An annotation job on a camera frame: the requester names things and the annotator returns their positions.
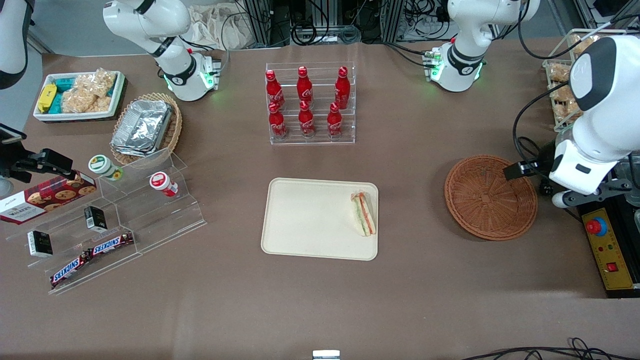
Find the round wicker tray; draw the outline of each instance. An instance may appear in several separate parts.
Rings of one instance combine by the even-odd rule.
[[[444,185],[451,215],[465,230],[487,240],[511,240],[529,230],[538,212],[538,196],[526,178],[507,181],[510,165],[491,155],[461,160]]]
[[[173,151],[175,149],[175,146],[178,144],[178,138],[180,137],[180,131],[182,130],[182,114],[180,113],[180,108],[178,108],[178,104],[176,104],[175,100],[173,100],[169,95],[166,95],[166,94],[159,94],[154,92],[152,94],[142,95],[137,99],[133,100],[132,102],[130,102],[129,105],[127,105],[127,107],[120,113],[120,116],[118,117],[118,121],[116,122],[113,133],[115,134],[116,131],[118,131],[118,127],[120,127],[120,123],[122,123],[122,118],[124,117],[124,114],[127,112],[131,104],[133,104],[133,102],[137,100],[151,100],[151,101],[162,100],[168,104],[171,104],[173,108],[173,112],[171,114],[169,126],[167,126],[166,131],[164,133],[164,139],[162,142],[162,146],[160,146],[160,149],[164,149],[165,147],[168,147],[169,150]],[[121,163],[122,165],[132,163],[133,161],[136,161],[142,158],[141,156],[120,154],[119,152],[115,151],[113,147],[111,147],[111,153],[113,154],[113,157],[116,160],[118,160],[118,162]]]

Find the acrylic bottle rack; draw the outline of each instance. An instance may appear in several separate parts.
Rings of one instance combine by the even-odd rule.
[[[298,82],[298,67],[306,66],[309,80],[313,84],[314,114],[316,135],[312,138],[302,136],[298,113],[300,112],[300,100],[296,83]],[[335,101],[335,82],[338,78],[338,69],[341,66],[349,70],[347,78],[351,83],[349,104],[342,115],[342,136],[339,139],[329,139],[327,115],[329,106]],[[273,70],[276,78],[282,86],[285,104],[280,112],[284,116],[284,122],[289,132],[284,140],[278,140],[273,136],[269,127],[269,138],[272,145],[321,145],[321,144],[346,144],[356,141],[356,67],[352,61],[342,62],[317,62],[317,63],[267,63],[266,70]],[[269,116],[269,97],[266,95],[266,116]]]

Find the coca-cola bottle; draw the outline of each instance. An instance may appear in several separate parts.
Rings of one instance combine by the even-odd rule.
[[[314,89],[311,80],[307,77],[307,68],[301,66],[298,68],[298,83],[296,84],[298,89],[298,97],[300,101],[307,101],[309,108],[314,108]]]
[[[298,120],[300,120],[300,130],[302,130],[302,136],[309,139],[316,135],[314,114],[309,111],[309,103],[307,101],[300,101],[300,113],[298,114]]]
[[[349,104],[351,83],[347,79],[347,71],[347,67],[341,66],[338,69],[338,80],[335,82],[335,102],[340,109],[346,109]]]
[[[283,140],[287,137],[287,126],[284,124],[284,117],[280,113],[280,107],[276,102],[269,104],[269,124],[274,138]]]
[[[326,121],[329,129],[329,138],[331,140],[340,138],[340,136],[342,136],[342,115],[340,114],[338,104],[335,102],[331,103],[330,112],[326,117]]]
[[[282,95],[282,86],[276,80],[276,73],[273,70],[267,70],[267,95],[269,102],[275,102],[279,107],[284,105],[284,95]]]

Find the table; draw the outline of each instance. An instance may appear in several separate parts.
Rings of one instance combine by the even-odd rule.
[[[558,39],[531,41],[545,53]],[[416,44],[430,49],[434,44]],[[356,144],[272,147],[264,109],[266,62],[354,60]],[[640,355],[640,302],[607,300],[581,226],[546,199],[523,237],[482,241],[444,202],[460,159],[518,160],[511,125],[545,89],[540,61],[518,42],[494,43],[468,91],[425,82],[381,45],[233,52],[220,90],[180,102],[176,153],[208,225],[81,285],[47,295],[42,273],[0,252],[0,352],[9,359],[460,359],[498,348],[592,347]],[[150,56],[45,55],[44,74],[97,67],[129,79],[125,103],[166,92]],[[553,139],[540,101],[522,135]],[[109,154],[113,122],[26,126],[28,149],[51,147],[86,170]],[[370,262],[267,255],[260,249],[274,177],[369,181],[380,189],[380,244]]]

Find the cookie box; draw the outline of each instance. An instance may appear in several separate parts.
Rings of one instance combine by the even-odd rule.
[[[76,170],[76,178],[56,176],[0,202],[0,220],[22,224],[96,190],[95,181]]]

